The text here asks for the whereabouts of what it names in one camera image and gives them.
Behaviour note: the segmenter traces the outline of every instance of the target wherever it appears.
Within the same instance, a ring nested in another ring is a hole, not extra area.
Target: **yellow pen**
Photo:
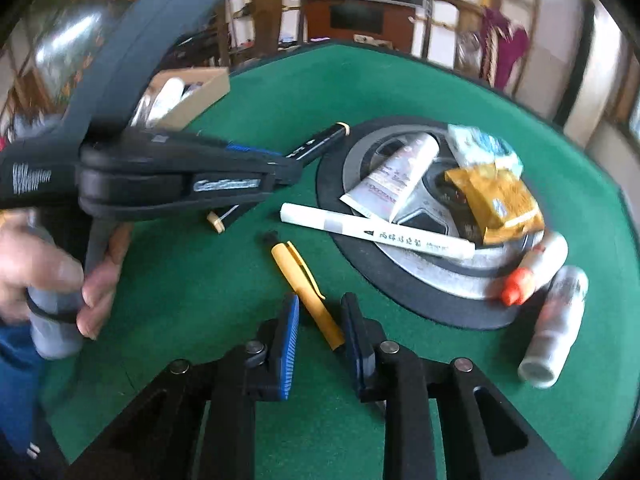
[[[318,284],[302,256],[291,242],[284,244],[279,241],[276,231],[267,234],[267,241],[280,272],[313,317],[331,350],[335,350],[344,343],[344,334],[322,303],[326,298],[320,293]]]

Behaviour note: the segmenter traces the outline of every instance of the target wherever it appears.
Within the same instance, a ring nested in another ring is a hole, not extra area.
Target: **green table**
[[[328,234],[273,220],[282,202],[316,205],[312,165],[298,185],[223,235],[202,214],[136,226],[111,322],[79,358],[48,368],[43,399],[70,459],[169,361],[216,359],[273,317],[287,285],[257,237],[276,228],[306,256],[330,301],[355,292],[365,316],[418,355],[443,362],[468,356],[577,479],[603,472],[638,394],[638,255],[618,188],[558,132],[452,73],[340,44],[237,74],[231,93],[191,127],[286,152],[335,121],[395,114],[473,124],[505,138],[521,156],[527,179],[568,240],[568,262],[591,279],[580,335],[558,383],[535,390],[516,376],[533,320],[469,332],[420,318],[376,291]],[[302,326],[289,401],[258,404],[257,478],[380,478],[383,437],[380,416],[359,405],[344,365],[314,326]]]

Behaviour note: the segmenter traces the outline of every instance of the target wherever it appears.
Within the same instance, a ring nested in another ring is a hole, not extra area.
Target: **white marker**
[[[303,205],[282,204],[280,220],[289,224],[457,260],[473,257],[476,250],[473,243],[463,238]]]

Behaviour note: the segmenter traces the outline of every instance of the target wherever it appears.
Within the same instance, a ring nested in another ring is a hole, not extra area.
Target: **yellow packet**
[[[487,245],[540,231],[545,221],[523,181],[495,164],[455,168],[445,178],[465,194]]]

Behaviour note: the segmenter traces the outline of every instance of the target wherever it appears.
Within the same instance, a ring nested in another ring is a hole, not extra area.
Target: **human hand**
[[[96,339],[111,313],[132,224],[116,228],[104,260],[85,279],[80,262],[25,230],[27,218],[25,211],[5,212],[0,227],[0,317],[5,323],[28,319],[28,286],[55,292],[82,288],[76,323],[82,335]]]

